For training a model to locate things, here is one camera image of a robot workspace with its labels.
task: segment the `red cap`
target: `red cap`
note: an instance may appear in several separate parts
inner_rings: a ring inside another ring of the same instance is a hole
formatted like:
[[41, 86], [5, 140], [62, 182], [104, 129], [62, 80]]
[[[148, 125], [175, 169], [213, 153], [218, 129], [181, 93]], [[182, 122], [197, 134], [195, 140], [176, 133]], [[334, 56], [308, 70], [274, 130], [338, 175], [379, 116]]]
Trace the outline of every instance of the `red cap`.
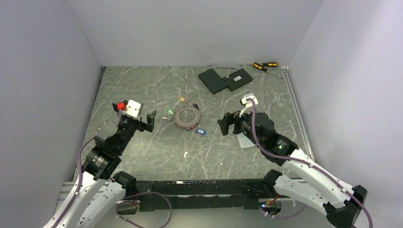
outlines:
[[123, 102], [120, 102], [120, 103], [117, 105], [117, 109], [118, 109], [118, 110], [121, 109], [122, 111], [126, 110], [126, 104], [123, 103]]

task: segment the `white small object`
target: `white small object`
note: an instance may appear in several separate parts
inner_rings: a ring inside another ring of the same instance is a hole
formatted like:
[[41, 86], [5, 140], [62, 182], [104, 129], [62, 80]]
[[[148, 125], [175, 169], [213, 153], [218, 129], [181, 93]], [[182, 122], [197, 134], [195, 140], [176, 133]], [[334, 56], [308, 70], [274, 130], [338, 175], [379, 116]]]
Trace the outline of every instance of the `white small object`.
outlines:
[[251, 101], [247, 101], [247, 100], [246, 100], [246, 99], [248, 99], [248, 98], [253, 99], [253, 101], [255, 102], [255, 106], [258, 106], [258, 104], [259, 104], [259, 102], [258, 102], [258, 100], [256, 99], [256, 97], [255, 97], [254, 94], [250, 93], [250, 94], [244, 95], [240, 102], [241, 102], [243, 105], [245, 105], [245, 108], [241, 110], [240, 116], [242, 116], [244, 113], [247, 113], [247, 114], [248, 114], [248, 113], [252, 112], [253, 105], [252, 105], [252, 102], [251, 102]]
[[238, 76], [238, 77], [235, 77], [234, 78], [234, 81], [239, 81], [239, 80], [241, 80], [242, 79], [242, 77], [241, 76]]
[[122, 114], [130, 116], [132, 118], [137, 118], [137, 116], [140, 114], [141, 110], [141, 104], [134, 101], [134, 100], [129, 100], [126, 105], [126, 110], [122, 111]]
[[237, 138], [241, 148], [243, 149], [255, 146], [255, 144], [250, 139], [248, 139], [243, 133], [237, 134]]

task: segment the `black case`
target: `black case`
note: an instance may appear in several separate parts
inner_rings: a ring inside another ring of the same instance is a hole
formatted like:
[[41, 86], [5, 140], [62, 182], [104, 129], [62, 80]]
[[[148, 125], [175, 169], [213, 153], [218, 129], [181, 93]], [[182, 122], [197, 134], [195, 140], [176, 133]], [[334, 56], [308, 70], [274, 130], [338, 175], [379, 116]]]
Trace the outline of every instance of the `black case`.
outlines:
[[209, 69], [199, 74], [199, 79], [210, 90], [212, 94], [216, 94], [219, 91], [227, 88], [227, 84], [224, 80], [215, 72], [214, 69]]
[[253, 80], [252, 76], [250, 76], [243, 68], [222, 79], [227, 84], [228, 89], [231, 92], [234, 92]]

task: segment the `black base frame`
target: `black base frame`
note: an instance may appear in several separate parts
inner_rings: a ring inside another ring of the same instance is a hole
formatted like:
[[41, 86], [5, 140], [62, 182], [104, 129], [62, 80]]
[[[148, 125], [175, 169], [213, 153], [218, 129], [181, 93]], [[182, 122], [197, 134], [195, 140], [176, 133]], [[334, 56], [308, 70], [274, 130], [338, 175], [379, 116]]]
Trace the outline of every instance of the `black base frame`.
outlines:
[[[230, 208], [259, 209], [259, 199], [277, 194], [264, 191], [262, 179], [137, 181], [138, 192], [156, 191], [165, 195], [173, 209]], [[139, 197], [140, 211], [169, 209], [156, 195]]]

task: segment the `small green object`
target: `small green object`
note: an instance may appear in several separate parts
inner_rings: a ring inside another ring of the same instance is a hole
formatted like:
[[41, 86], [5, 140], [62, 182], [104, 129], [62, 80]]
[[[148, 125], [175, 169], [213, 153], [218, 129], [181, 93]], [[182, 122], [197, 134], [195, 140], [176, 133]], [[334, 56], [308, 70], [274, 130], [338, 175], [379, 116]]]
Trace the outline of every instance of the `small green object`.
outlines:
[[175, 112], [171, 108], [168, 108], [168, 110], [166, 110], [166, 112], [168, 113], [168, 115], [175, 114]]

